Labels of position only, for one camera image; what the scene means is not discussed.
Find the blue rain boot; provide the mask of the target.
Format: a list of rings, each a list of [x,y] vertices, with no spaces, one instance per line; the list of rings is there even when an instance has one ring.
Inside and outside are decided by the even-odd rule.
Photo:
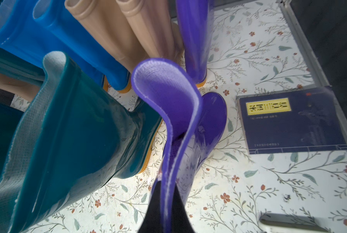
[[[33,19],[44,27],[77,55],[105,75],[98,78],[89,75],[100,86],[107,79],[109,85],[119,93],[131,89],[130,73],[116,61],[70,14],[64,1],[38,1],[33,8]]]
[[[0,48],[39,68],[42,68],[47,53],[65,52],[99,86],[103,86],[104,75],[100,71],[33,20],[34,4],[34,1],[0,1]]]

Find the purple front boot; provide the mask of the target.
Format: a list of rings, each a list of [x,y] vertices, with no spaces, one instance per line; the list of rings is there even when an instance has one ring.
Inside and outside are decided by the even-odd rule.
[[[214,1],[178,0],[176,12],[185,50],[186,72],[197,87],[206,83],[214,24]]]
[[[168,59],[151,58],[140,62],[131,80],[137,95],[166,124],[167,140],[155,182],[161,181],[163,233],[171,233],[175,186],[185,207],[196,173],[225,130],[226,102],[216,92],[201,95],[186,71]]]

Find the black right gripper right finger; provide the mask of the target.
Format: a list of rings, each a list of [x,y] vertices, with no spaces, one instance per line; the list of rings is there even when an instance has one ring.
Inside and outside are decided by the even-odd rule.
[[[176,186],[173,196],[171,220],[172,233],[194,233]]]

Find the beige rain boot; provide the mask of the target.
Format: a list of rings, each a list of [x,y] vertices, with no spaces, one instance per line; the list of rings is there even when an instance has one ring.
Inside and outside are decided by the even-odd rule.
[[[129,72],[149,56],[116,1],[65,1],[65,8]]]
[[[183,41],[178,25],[171,21],[168,1],[117,1],[121,12],[151,58],[179,63]]]

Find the teal front boot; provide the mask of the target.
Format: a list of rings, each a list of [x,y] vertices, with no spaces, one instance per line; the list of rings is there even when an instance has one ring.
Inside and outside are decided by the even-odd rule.
[[[44,72],[0,48],[0,176],[5,157],[23,112],[10,107],[14,95],[31,102],[44,81]]]
[[[0,233],[19,233],[104,186],[142,171],[161,117],[125,109],[65,53],[16,127],[0,176]]]

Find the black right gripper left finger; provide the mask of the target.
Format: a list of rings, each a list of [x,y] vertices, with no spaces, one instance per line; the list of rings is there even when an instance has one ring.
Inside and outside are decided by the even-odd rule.
[[[152,188],[152,195],[148,205],[147,213],[138,233],[162,233],[160,214],[160,188],[161,181],[155,182]]]

